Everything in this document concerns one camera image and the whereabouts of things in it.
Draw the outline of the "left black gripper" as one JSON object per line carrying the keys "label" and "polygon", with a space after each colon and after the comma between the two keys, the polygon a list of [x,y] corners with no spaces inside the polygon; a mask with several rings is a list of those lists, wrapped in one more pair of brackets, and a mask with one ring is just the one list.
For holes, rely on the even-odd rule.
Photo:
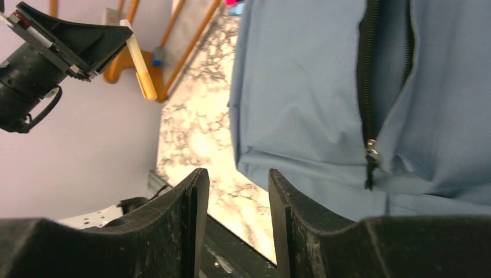
{"label": "left black gripper", "polygon": [[5,25],[62,72],[87,82],[105,70],[133,34],[125,26],[57,19],[25,2],[5,16]]}

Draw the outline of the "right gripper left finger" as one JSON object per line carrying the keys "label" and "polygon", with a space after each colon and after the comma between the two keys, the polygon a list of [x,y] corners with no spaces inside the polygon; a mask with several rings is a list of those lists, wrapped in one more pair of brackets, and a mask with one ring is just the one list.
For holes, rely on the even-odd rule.
{"label": "right gripper left finger", "polygon": [[2,277],[198,277],[208,171],[101,228],[44,218],[1,221]]}

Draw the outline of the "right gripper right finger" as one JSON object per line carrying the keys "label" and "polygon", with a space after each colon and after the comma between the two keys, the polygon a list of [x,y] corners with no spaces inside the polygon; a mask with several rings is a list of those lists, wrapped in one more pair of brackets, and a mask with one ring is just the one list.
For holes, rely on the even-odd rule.
{"label": "right gripper right finger", "polygon": [[269,171],[280,277],[489,277],[490,218],[375,217],[354,222]]}

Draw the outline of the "orange highlighter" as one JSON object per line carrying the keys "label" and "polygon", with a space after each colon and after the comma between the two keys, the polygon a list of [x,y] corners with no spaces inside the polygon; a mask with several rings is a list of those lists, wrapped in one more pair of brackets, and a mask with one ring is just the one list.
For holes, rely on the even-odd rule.
{"label": "orange highlighter", "polygon": [[143,96],[147,100],[157,101],[157,93],[163,85],[162,68],[153,65],[152,53],[140,49],[134,34],[126,41],[126,45]]}

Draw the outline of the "blue backpack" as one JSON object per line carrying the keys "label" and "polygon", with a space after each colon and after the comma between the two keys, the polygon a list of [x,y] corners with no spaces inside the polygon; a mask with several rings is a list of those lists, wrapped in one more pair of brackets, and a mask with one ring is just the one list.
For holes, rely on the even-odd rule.
{"label": "blue backpack", "polygon": [[245,1],[234,163],[351,220],[490,214],[489,1]]}

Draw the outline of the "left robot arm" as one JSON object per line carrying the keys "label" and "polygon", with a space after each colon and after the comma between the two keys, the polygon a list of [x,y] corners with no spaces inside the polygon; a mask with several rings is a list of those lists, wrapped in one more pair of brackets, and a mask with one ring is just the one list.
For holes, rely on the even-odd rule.
{"label": "left robot arm", "polygon": [[24,43],[1,63],[1,129],[28,133],[57,105],[66,77],[91,82],[133,32],[119,25],[61,20],[20,2],[1,22]]}

